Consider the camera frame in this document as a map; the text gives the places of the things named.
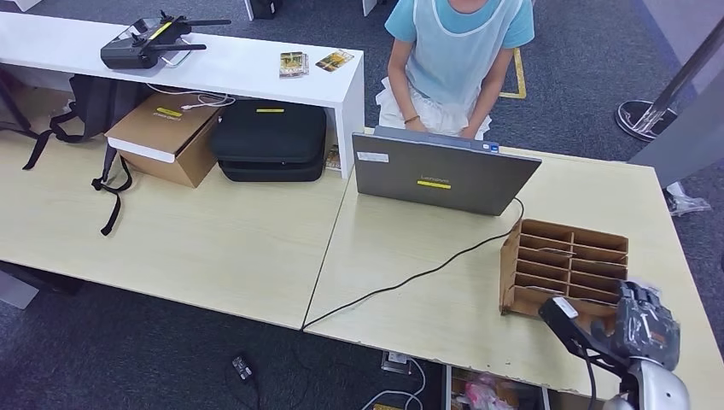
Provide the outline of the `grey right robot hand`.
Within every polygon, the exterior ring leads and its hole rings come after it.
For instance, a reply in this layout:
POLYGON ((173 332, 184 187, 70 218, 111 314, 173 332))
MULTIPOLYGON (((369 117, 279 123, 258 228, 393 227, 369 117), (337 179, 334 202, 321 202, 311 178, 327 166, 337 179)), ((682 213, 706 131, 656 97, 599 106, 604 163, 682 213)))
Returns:
POLYGON ((591 335, 622 358, 645 357, 673 371, 680 360, 680 324, 657 293, 632 281, 618 283, 613 330, 591 323, 591 335))

